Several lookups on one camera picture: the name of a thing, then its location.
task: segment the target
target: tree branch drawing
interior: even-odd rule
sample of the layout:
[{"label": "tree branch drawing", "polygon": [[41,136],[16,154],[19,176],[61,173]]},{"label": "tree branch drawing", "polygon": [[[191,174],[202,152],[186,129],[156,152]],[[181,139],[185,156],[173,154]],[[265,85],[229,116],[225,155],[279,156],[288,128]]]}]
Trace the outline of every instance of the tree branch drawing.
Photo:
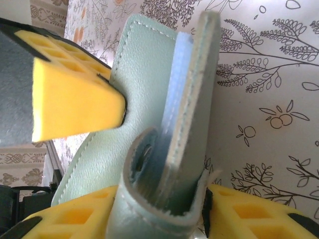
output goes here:
[{"label": "tree branch drawing", "polygon": [[[206,155],[205,155],[205,161],[204,161],[204,168],[206,170],[209,170],[209,174],[214,172],[214,167],[213,167],[213,164],[211,162],[211,158],[207,158]],[[214,184],[221,185],[221,179],[220,178],[216,178],[214,180]]]},{"label": "tree branch drawing", "polygon": [[178,21],[181,21],[183,27],[189,24],[197,1],[199,0],[144,0],[140,6],[141,14],[177,30]]},{"label": "tree branch drawing", "polygon": [[115,14],[115,19],[118,19],[119,21],[122,21],[125,16],[130,15],[137,5],[136,3],[129,4],[127,0],[119,3],[115,1],[115,3],[116,6],[112,13]]},{"label": "tree branch drawing", "polygon": [[[85,39],[80,42],[80,46],[86,49],[95,57],[108,63],[108,53],[115,56],[116,49],[120,42],[120,31],[118,29],[114,34],[109,34],[109,27],[113,22],[113,15],[110,13],[108,3],[101,0],[94,0],[91,3],[90,9],[87,7],[87,14],[90,19],[96,23],[95,34],[92,38]],[[102,42],[102,47],[98,46],[97,42]]]},{"label": "tree branch drawing", "polygon": [[242,0],[210,0],[209,4],[205,8],[205,11],[216,10],[217,8],[219,9],[218,13],[221,14],[227,5],[231,10],[235,10],[241,2]]},{"label": "tree branch drawing", "polygon": [[[315,173],[307,169],[311,164],[310,158],[300,161],[289,156],[289,159],[296,163],[292,168],[287,167],[287,170],[299,177],[298,188],[306,187],[310,180],[315,180],[319,183],[319,169]],[[235,170],[234,173],[231,173],[232,186],[241,192],[263,197],[294,208],[297,208],[296,198],[319,202],[319,189],[313,189],[307,195],[282,190],[271,184],[274,177],[271,169],[272,166],[266,166],[264,163],[260,166],[246,163],[243,171]],[[319,207],[314,212],[313,217],[314,219],[319,219]]]},{"label": "tree branch drawing", "polygon": [[[226,19],[226,23],[230,24],[241,35],[242,40],[233,38],[234,31],[232,29],[221,29],[221,54],[242,54],[247,55],[245,60],[231,64],[219,63],[217,66],[217,75],[224,78],[219,80],[217,84],[224,87],[235,87],[248,84],[247,93],[263,92],[269,90],[273,86],[279,88],[282,83],[280,69],[284,67],[301,65],[311,65],[319,67],[314,63],[319,55],[319,48],[302,40],[302,34],[307,30],[307,26],[298,21],[290,19],[274,19],[273,25],[278,29],[261,31],[258,35],[247,25],[233,19]],[[319,34],[319,21],[313,21],[310,24],[313,32]],[[258,50],[258,46],[265,44],[265,40],[274,40],[282,44],[279,48],[279,55],[262,53]],[[285,60],[286,64],[278,64],[268,67],[268,63],[274,59]],[[317,91],[319,86],[312,82],[303,82],[302,87],[308,91]]]}]

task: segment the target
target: leaf drawing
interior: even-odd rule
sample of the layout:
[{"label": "leaf drawing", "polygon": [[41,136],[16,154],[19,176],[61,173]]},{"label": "leaf drawing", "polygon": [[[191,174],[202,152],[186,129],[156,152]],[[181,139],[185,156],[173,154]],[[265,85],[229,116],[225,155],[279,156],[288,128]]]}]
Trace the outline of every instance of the leaf drawing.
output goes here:
[{"label": "leaf drawing", "polygon": [[310,193],[310,196],[319,198],[319,189],[314,190],[313,192],[311,192],[311,193]]},{"label": "leaf drawing", "polygon": [[302,178],[302,179],[299,180],[299,182],[297,184],[297,187],[298,188],[303,188],[303,187],[305,187],[308,184],[308,182],[309,182],[309,178],[308,177],[307,178]]},{"label": "leaf drawing", "polygon": [[319,52],[311,46],[282,46],[280,50],[285,54],[296,59],[307,60],[309,62],[314,61]]},{"label": "leaf drawing", "polygon": [[264,43],[264,40],[260,39],[260,37],[257,36],[257,33],[255,33],[254,30],[240,23],[239,21],[226,19],[225,22],[233,25],[236,28],[236,30],[239,32],[239,34],[242,35],[244,41],[247,44],[250,44],[252,47],[255,45],[261,45]]},{"label": "leaf drawing", "polygon": [[[292,161],[297,162],[296,167],[298,169],[287,168],[290,172],[299,177],[297,188],[309,186],[308,182],[312,178],[319,180],[319,176],[315,176],[303,167],[303,165],[308,166],[311,163],[309,159],[303,160],[302,163],[299,163],[298,159],[292,156],[289,156],[289,158]],[[239,173],[239,170],[235,170],[236,174],[231,173],[232,186],[236,190],[263,197],[294,208],[297,208],[296,198],[303,198],[309,203],[313,202],[314,205],[319,202],[319,189],[315,189],[308,195],[286,191],[273,185],[271,182],[273,180],[272,176],[274,173],[270,171],[271,168],[271,166],[267,167],[265,163],[262,163],[261,167],[246,163],[246,166],[243,167],[244,175]],[[314,218],[319,219],[318,210],[314,212]]]},{"label": "leaf drawing", "polygon": [[199,0],[144,0],[140,9],[141,14],[156,19],[159,23],[176,30],[179,20],[183,27],[189,24],[197,1]]},{"label": "leaf drawing", "polygon": [[285,44],[286,46],[290,46],[296,41],[295,38],[287,36],[287,34],[281,30],[262,31],[260,35],[270,40],[275,40],[277,42]]},{"label": "leaf drawing", "polygon": [[277,26],[286,33],[287,36],[296,37],[305,32],[307,29],[302,23],[291,19],[274,19],[273,25]]},{"label": "leaf drawing", "polygon": [[242,127],[240,125],[238,126],[238,128],[239,128],[240,132],[242,132],[242,133],[244,132],[244,130],[242,129]]},{"label": "leaf drawing", "polygon": [[291,100],[289,105],[287,106],[286,112],[289,113],[294,107],[294,101]]},{"label": "leaf drawing", "polygon": [[260,72],[262,70],[267,70],[266,67],[268,62],[268,58],[258,58],[257,60],[255,58],[252,58],[243,61],[237,61],[234,64],[234,67],[237,69],[243,69],[251,72]]},{"label": "leaf drawing", "polygon": [[253,82],[246,87],[246,92],[263,92],[264,88],[266,88],[266,90],[269,90],[271,89],[273,82],[275,82],[276,87],[280,87],[281,77],[278,74],[278,69],[279,68],[272,70],[273,72],[270,70],[266,73],[263,73],[262,76],[256,80],[256,82]]},{"label": "leaf drawing", "polygon": [[301,166],[308,166],[308,165],[310,164],[310,162],[311,162],[311,159],[310,159],[310,158],[307,158],[307,159],[305,159],[304,161],[302,161],[302,162],[300,163],[300,165],[301,165]]},{"label": "leaf drawing", "polygon": [[319,34],[319,21],[312,21],[310,27],[313,29],[315,34]]},{"label": "leaf drawing", "polygon": [[231,10],[235,10],[241,2],[242,0],[210,0],[209,4],[205,8],[205,11],[216,10],[217,8],[219,9],[218,13],[221,14],[227,5]]},{"label": "leaf drawing", "polygon": [[125,15],[131,14],[133,10],[135,9],[135,7],[136,7],[136,3],[130,6],[127,3],[117,5],[113,10],[113,13],[116,13],[115,19],[123,18],[125,17]]},{"label": "leaf drawing", "polygon": [[[225,22],[232,25],[242,36],[243,40],[233,39],[234,31],[223,27],[221,29],[220,54],[249,54],[257,57],[237,61],[233,64],[231,72],[218,71],[218,75],[227,76],[227,80],[217,81],[220,86],[234,87],[249,83],[245,90],[247,93],[263,92],[273,87],[279,88],[282,85],[283,78],[280,75],[280,69],[283,67],[293,65],[298,67],[301,65],[319,67],[319,64],[313,63],[319,55],[319,48],[300,39],[300,36],[307,30],[307,26],[301,22],[292,19],[274,19],[273,25],[278,29],[262,31],[259,36],[253,29],[239,21],[226,19]],[[310,24],[313,31],[319,31],[318,23],[319,21],[313,21]],[[283,44],[278,48],[283,53],[281,54],[282,56],[260,52],[258,45],[264,43],[263,37]],[[251,51],[243,52],[243,49],[247,49],[247,47],[253,53]],[[268,68],[269,59],[272,60],[274,58],[288,60],[291,63]],[[304,82],[303,87],[304,89],[310,89],[310,91],[315,91],[319,88],[317,84],[308,82]]]},{"label": "leaf drawing", "polygon": [[233,73],[234,67],[228,64],[218,64],[216,74],[222,78],[229,79]]},{"label": "leaf drawing", "polygon": [[268,108],[259,108],[262,112],[266,113],[266,114],[269,114],[269,115],[273,115],[275,116],[277,113],[271,109],[268,109]]},{"label": "leaf drawing", "polygon": [[245,141],[245,144],[249,147],[249,142],[248,142],[248,139],[246,137],[244,138],[244,141]]},{"label": "leaf drawing", "polygon": [[236,75],[232,79],[224,80],[224,81],[217,81],[217,84],[220,86],[242,86],[243,84],[246,84],[248,82],[248,79],[246,78],[247,74],[243,75]]},{"label": "leaf drawing", "polygon": [[288,8],[290,10],[298,9],[300,7],[301,6],[300,6],[299,2],[297,2],[296,0],[287,0],[286,1],[286,8]]},{"label": "leaf drawing", "polygon": [[317,208],[316,212],[315,212],[315,219],[319,219],[319,207]]},{"label": "leaf drawing", "polygon": [[299,118],[301,120],[310,121],[310,119],[299,112],[291,112],[294,106],[294,101],[291,100],[287,106],[286,112],[284,113],[280,106],[276,106],[276,111],[268,109],[268,108],[259,108],[260,111],[271,115],[266,118],[266,121],[270,121],[270,125],[272,128],[280,129],[283,126],[289,126],[293,122],[293,117]]},{"label": "leaf drawing", "polygon": [[302,114],[302,113],[291,112],[290,114],[291,114],[292,116],[297,117],[297,118],[300,118],[300,119],[302,119],[302,120],[310,121],[310,119],[309,119],[307,116],[305,116],[304,114]]},{"label": "leaf drawing", "polygon": [[303,82],[302,86],[307,91],[319,91],[319,85],[312,82]]},{"label": "leaf drawing", "polygon": [[301,172],[300,170],[294,169],[294,168],[287,168],[288,171],[292,172],[293,174],[296,175],[302,175],[304,176],[305,174],[303,172]]}]

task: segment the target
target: leather piece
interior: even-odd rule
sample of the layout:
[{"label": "leather piece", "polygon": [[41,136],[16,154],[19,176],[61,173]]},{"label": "leather piece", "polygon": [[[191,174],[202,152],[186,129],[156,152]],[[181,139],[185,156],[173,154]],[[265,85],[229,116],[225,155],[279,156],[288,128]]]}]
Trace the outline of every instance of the leather piece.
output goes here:
[{"label": "leather piece", "polygon": [[218,14],[203,12],[196,30],[186,85],[166,158],[171,167],[161,176],[165,182],[162,194],[154,189],[154,198],[164,200],[168,196],[167,201],[159,205],[140,193],[144,187],[152,186],[149,181],[154,175],[161,174],[160,170],[150,167],[157,164],[152,150],[158,144],[158,133],[149,128],[137,137],[128,152],[108,220],[107,239],[188,239],[197,226],[208,184],[208,170],[204,169],[202,159],[218,59]]},{"label": "leather piece", "polygon": [[192,55],[193,39],[192,35],[179,32],[176,38],[173,62],[171,67],[165,110],[159,128],[159,138],[155,144],[152,153],[152,168],[148,173],[152,176],[145,181],[144,188],[140,188],[140,193],[148,200],[157,195],[154,194],[154,188],[158,186],[161,173],[165,166],[166,157],[174,132],[178,108],[183,95],[188,66]]},{"label": "leather piece", "polygon": [[117,185],[134,139],[150,126],[160,127],[175,39],[176,32],[145,16],[128,19],[110,78],[127,99],[125,122],[120,128],[88,135],[54,195],[53,206]]},{"label": "leather piece", "polygon": [[149,181],[161,169],[158,158],[149,160],[142,172],[140,184],[149,188],[146,198],[157,208],[169,210],[175,215],[189,210],[204,169],[219,42],[219,16],[212,12],[202,13],[196,28],[183,95],[180,105],[176,106],[179,108],[177,120],[156,190]]},{"label": "leather piece", "polygon": [[138,173],[133,173],[144,148],[154,146],[157,132],[145,130],[132,144],[126,158],[120,184],[109,216],[107,239],[188,239],[199,220],[206,192],[208,170],[204,170],[196,187],[190,211],[172,216],[150,205],[135,189]]}]

